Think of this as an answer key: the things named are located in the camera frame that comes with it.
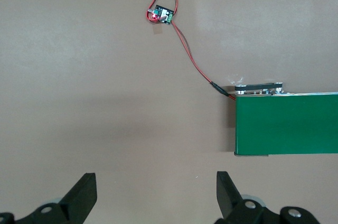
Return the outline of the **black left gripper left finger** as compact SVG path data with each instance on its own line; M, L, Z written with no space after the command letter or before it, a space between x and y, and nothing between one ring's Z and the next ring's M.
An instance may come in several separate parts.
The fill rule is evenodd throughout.
M22 219L2 212L1 223L84 223L96 202L96 174L86 173L58 203L44 204Z

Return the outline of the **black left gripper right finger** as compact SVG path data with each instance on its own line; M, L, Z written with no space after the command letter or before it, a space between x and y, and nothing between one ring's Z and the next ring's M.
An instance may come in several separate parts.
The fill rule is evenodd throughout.
M217 201L223 217L216 223L319 223L303 208L283 207L277 214L253 199L243 199L226 171L217 172Z

